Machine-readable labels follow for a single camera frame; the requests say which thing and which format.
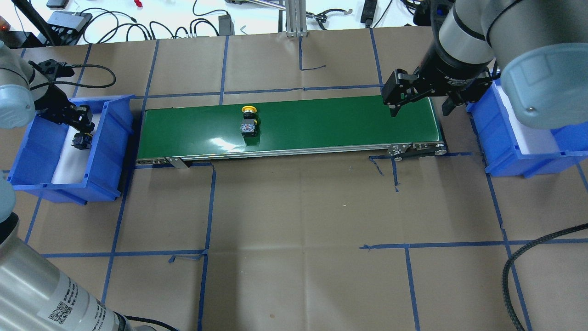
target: light blue joint cap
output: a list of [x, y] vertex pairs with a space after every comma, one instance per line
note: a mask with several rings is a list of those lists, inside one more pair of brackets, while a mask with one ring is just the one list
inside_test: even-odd
[[0, 178], [0, 223], [10, 216], [15, 204], [16, 194], [12, 189], [12, 185]]
[[502, 71], [517, 119], [539, 129], [588, 121], [588, 43], [534, 49]]

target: white label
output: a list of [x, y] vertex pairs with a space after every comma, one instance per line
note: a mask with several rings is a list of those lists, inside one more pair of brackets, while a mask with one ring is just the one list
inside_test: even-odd
[[111, 331], [114, 312], [63, 272], [49, 302], [37, 315], [65, 331]]

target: metal post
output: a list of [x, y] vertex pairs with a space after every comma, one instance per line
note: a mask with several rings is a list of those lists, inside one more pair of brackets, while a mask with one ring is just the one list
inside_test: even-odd
[[286, 0], [286, 34], [289, 37], [306, 37], [306, 0]]

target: robotic arm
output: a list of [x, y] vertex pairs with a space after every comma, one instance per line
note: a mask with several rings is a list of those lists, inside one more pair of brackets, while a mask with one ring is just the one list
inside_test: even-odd
[[94, 130], [88, 106], [76, 106], [53, 82], [71, 77], [71, 66], [55, 60], [28, 63], [14, 56], [0, 41], [0, 128], [27, 125], [35, 115], [57, 124], [67, 124], [79, 131], [72, 145], [90, 148]]
[[396, 69], [382, 90], [391, 116], [424, 97], [448, 96], [443, 114], [478, 101], [493, 77], [517, 119], [534, 128], [588, 121], [588, 6], [576, 0], [431, 0], [434, 41], [413, 74]]

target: blue bin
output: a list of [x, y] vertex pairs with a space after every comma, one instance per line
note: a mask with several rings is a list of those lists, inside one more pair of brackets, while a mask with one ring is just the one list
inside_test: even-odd
[[29, 124], [7, 180], [15, 190], [26, 191], [55, 203], [114, 201], [121, 178], [126, 143], [133, 133], [129, 100], [134, 95], [74, 98], [101, 114], [96, 126], [88, 163], [80, 183], [52, 184], [69, 127], [35, 117]]
[[469, 104], [480, 143], [484, 149], [486, 173], [492, 176], [554, 174], [588, 158], [588, 123], [551, 130], [559, 151], [523, 154], [509, 121], [509, 113], [492, 84], [480, 101]]

